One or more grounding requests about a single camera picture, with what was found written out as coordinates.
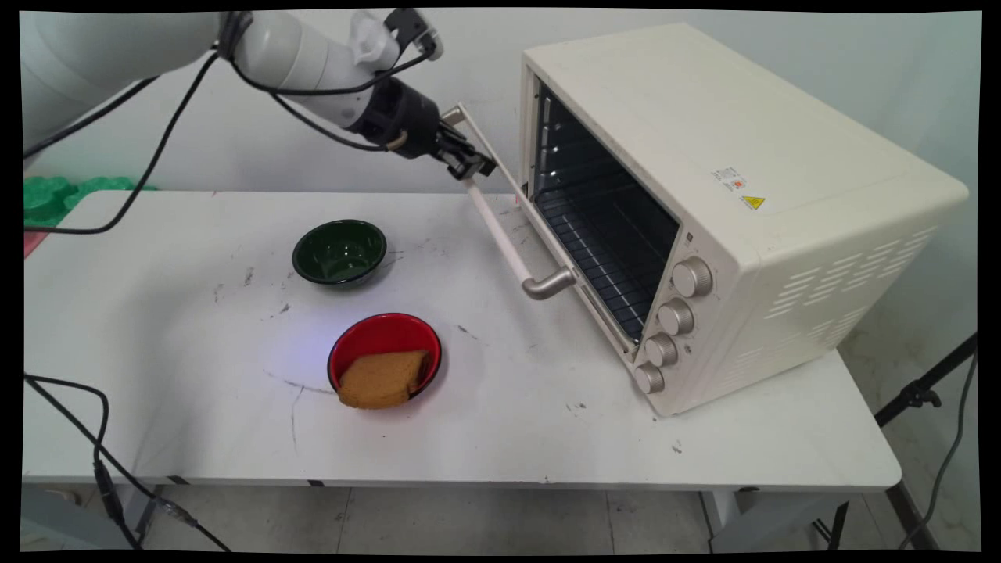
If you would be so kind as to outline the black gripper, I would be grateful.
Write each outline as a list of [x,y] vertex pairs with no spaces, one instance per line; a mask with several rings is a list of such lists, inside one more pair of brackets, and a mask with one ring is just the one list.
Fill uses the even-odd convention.
[[466,181],[476,174],[490,176],[496,170],[496,161],[478,156],[478,149],[460,131],[439,124],[435,101],[390,77],[371,87],[368,106],[347,131],[410,160],[446,158],[448,174],[455,181]]

